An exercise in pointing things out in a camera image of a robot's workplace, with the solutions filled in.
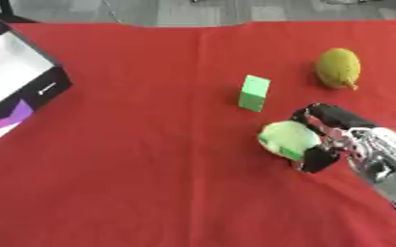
green soft object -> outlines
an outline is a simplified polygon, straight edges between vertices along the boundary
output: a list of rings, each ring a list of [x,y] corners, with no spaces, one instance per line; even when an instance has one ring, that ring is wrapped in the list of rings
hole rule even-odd
[[[266,125],[258,141],[266,150],[295,161],[301,160],[306,150],[321,144],[316,133],[293,121]]]

red tablecloth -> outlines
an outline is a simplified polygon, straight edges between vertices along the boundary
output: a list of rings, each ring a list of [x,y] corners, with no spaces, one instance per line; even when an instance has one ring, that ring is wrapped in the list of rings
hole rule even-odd
[[[396,129],[396,22],[204,29],[16,26],[74,87],[0,140],[1,247],[396,246],[396,211],[345,162],[299,174],[255,135],[312,102]],[[357,92],[317,85],[331,47]],[[263,113],[246,74],[273,80]]]

yellow ball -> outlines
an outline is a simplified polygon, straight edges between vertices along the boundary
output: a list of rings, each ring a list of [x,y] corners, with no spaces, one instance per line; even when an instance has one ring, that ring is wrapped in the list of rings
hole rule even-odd
[[[360,61],[351,50],[344,48],[328,50],[320,56],[316,70],[323,84],[329,88],[357,89],[355,83],[360,76]]]

green block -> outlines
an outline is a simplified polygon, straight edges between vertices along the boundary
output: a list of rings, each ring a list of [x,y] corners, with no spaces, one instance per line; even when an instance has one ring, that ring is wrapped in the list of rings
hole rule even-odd
[[[269,90],[270,81],[265,78],[247,75],[241,88],[239,107],[261,112]]]

robotic arm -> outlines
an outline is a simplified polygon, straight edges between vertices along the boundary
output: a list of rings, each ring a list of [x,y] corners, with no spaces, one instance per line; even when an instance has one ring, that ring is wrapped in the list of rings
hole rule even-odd
[[[318,173],[347,159],[351,169],[396,208],[396,132],[379,127],[338,106],[316,103],[294,113],[292,120],[322,137],[323,143],[293,163],[303,173]]]

